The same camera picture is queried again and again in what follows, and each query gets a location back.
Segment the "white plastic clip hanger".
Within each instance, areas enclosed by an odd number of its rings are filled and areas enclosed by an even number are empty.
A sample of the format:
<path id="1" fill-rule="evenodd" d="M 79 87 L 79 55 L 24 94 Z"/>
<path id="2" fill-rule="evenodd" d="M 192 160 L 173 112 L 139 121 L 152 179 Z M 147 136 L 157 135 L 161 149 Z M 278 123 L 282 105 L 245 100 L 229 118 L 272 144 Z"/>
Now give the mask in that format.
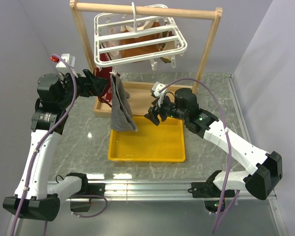
<path id="1" fill-rule="evenodd" d="M 146 21 L 158 20 L 159 27 L 137 31 L 137 26 L 142 26 Z M 163 38 L 121 45 L 121 39 L 137 38 L 149 34 L 167 32 Z M 135 57 L 122 58 L 121 51 L 141 46 L 161 44 L 174 41 L 176 48 L 169 53 L 156 52 Z M 183 56 L 187 50 L 187 41 L 179 30 L 174 18 L 160 16 L 139 16 L 136 13 L 131 15 L 100 13 L 94 18 L 94 62 L 99 67 L 116 67 L 119 65 L 147 61 L 153 71 L 157 69 L 158 60 L 162 55 L 171 55 L 172 68 L 175 68 L 176 56 Z"/>

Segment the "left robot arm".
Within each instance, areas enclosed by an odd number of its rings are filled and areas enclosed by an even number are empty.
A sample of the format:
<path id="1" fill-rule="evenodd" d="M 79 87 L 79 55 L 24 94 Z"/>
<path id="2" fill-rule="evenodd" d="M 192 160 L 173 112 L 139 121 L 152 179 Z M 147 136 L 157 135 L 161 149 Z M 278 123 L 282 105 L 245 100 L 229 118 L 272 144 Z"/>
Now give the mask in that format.
<path id="1" fill-rule="evenodd" d="M 60 183 L 48 187 L 49 170 L 71 102 L 79 96 L 100 96 L 108 84 L 108 80 L 94 76 L 88 69 L 83 73 L 75 82 L 70 73 L 64 78 L 49 73 L 38 79 L 26 166 L 14 195 L 3 201 L 3 208 L 13 215 L 51 222 L 62 202 L 72 195 L 83 198 L 89 193 L 88 178 L 82 173 L 69 173 Z"/>

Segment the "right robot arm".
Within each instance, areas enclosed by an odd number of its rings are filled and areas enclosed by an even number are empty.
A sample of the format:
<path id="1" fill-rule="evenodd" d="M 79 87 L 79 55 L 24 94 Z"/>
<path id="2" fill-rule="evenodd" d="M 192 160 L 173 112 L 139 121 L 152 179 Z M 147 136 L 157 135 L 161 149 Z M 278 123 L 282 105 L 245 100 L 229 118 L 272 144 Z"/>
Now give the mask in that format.
<path id="1" fill-rule="evenodd" d="M 268 153 L 257 148 L 224 127 L 221 119 L 199 107 L 197 97 L 190 88 L 176 90 L 174 101 L 171 101 L 166 93 L 167 89 L 163 84 L 155 84 L 152 87 L 151 95 L 155 100 L 145 118 L 155 125 L 167 118 L 182 120 L 191 133 L 231 154 L 232 158 L 245 168 L 244 171 L 230 173 L 215 171 L 205 184 L 198 188 L 200 196 L 218 197 L 225 190 L 227 197 L 233 197 L 236 190 L 246 190 L 253 197 L 265 200 L 282 179 L 281 155 L 275 151 Z"/>

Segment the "red underwear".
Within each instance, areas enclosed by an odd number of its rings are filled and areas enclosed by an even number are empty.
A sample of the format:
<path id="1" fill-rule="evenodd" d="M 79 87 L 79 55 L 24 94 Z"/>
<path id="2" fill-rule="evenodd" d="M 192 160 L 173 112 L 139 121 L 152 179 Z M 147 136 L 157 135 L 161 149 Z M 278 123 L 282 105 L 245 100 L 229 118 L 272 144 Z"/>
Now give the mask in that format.
<path id="1" fill-rule="evenodd" d="M 112 101 L 112 89 L 111 89 L 111 72 L 113 71 L 113 67 L 99 67 L 96 66 L 93 70 L 93 74 L 100 79 L 104 79 L 106 85 L 103 89 L 100 89 L 100 96 L 98 100 L 101 103 L 107 104 L 109 107 L 112 107 L 110 102 Z"/>

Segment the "grey striped underwear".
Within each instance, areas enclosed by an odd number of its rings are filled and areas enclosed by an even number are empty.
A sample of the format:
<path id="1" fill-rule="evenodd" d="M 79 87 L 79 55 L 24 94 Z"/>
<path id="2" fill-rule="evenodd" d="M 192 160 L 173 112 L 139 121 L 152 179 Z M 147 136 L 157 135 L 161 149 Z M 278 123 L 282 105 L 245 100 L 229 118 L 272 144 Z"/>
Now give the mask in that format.
<path id="1" fill-rule="evenodd" d="M 128 102 L 130 94 L 125 90 L 117 74 L 111 74 L 110 80 L 112 88 L 111 128 L 118 132 L 137 132 L 138 128 L 133 121 L 132 110 Z"/>

